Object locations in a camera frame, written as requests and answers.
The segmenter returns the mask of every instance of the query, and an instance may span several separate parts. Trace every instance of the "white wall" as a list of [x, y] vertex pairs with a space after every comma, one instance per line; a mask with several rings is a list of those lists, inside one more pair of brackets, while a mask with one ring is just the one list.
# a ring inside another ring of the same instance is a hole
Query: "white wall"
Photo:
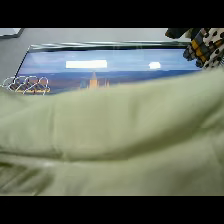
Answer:
[[17, 34], [21, 28], [0, 28], [0, 36]]

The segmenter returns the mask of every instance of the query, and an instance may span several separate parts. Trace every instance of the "blue sky in picture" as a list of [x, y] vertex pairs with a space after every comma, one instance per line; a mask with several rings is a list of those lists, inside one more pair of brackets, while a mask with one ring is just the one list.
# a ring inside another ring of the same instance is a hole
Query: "blue sky in picture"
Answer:
[[[89, 50], [28, 53], [18, 75], [45, 76], [51, 89], [77, 88], [93, 72], [110, 84], [177, 76], [195, 71], [195, 61], [183, 57], [184, 49]], [[66, 68], [66, 61], [106, 60], [106, 68]], [[151, 62], [161, 68], [152, 70]]]

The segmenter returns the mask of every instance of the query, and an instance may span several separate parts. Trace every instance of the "black and yellow patterned cloth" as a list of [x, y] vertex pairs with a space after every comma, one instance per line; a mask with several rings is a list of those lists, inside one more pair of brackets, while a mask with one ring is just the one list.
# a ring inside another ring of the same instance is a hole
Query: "black and yellow patterned cloth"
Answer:
[[224, 55], [224, 28], [202, 28], [184, 52], [188, 61], [197, 59], [200, 68], [214, 68]]

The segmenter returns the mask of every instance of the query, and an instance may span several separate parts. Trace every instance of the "plaid fabric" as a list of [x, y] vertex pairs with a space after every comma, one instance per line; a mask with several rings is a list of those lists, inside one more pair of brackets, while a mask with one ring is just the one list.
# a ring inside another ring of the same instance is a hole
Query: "plaid fabric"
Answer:
[[224, 55], [224, 28], [202, 28], [184, 52], [188, 61], [197, 59], [196, 66], [219, 66]]

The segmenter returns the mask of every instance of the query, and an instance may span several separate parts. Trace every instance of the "glass surface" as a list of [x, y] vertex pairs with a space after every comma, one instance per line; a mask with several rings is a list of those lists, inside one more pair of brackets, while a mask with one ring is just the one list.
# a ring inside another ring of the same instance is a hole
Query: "glass surface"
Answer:
[[199, 71], [184, 49], [88, 50], [28, 53], [18, 76], [46, 77], [48, 94], [109, 87]]

